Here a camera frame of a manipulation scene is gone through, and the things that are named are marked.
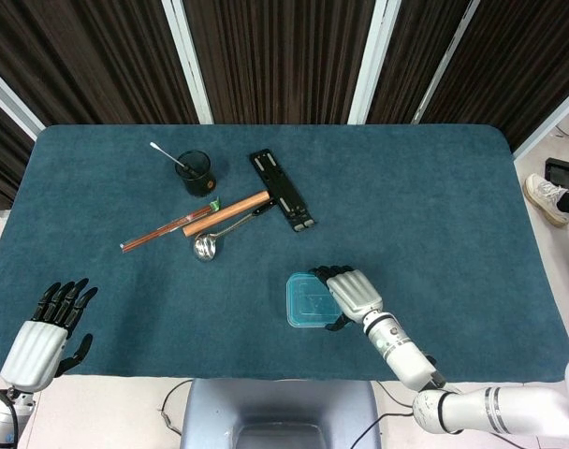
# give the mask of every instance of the black cup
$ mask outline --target black cup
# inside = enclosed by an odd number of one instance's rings
[[[210,158],[205,152],[184,152],[178,161],[184,167],[175,164],[176,172],[191,195],[205,196],[216,187],[216,179],[210,171]]]

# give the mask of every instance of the curtain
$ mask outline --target curtain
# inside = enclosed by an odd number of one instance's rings
[[[514,151],[569,95],[569,0],[487,0],[422,123],[488,123]]]
[[[410,123],[470,0],[403,0],[368,123]]]
[[[373,0],[184,5],[216,123],[346,123]]]
[[[197,123],[159,0],[0,0],[0,76],[46,125]]]
[[[33,140],[0,109],[0,210],[12,206],[32,146]]]

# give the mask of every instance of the person's foot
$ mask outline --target person's foot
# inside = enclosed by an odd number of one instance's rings
[[[557,209],[557,202],[567,189],[558,187],[535,173],[526,179],[523,189],[528,201],[540,209],[552,225],[562,227],[569,223],[569,213]]]

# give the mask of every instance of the plastic lid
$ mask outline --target plastic lid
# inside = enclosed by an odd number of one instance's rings
[[[286,282],[286,316],[292,327],[324,327],[334,323],[341,308],[313,274],[294,273]]]

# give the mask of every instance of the table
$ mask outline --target table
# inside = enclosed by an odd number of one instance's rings
[[[227,205],[263,190],[247,154],[270,148],[317,225],[276,208],[225,237],[210,263],[173,232],[138,237],[210,198],[188,195],[174,155],[212,159]],[[61,125],[38,138],[0,241],[0,368],[53,282],[100,291],[74,372],[257,379],[393,379],[359,326],[286,320],[297,271],[352,265],[452,381],[557,381],[569,344],[503,135],[485,125]]]

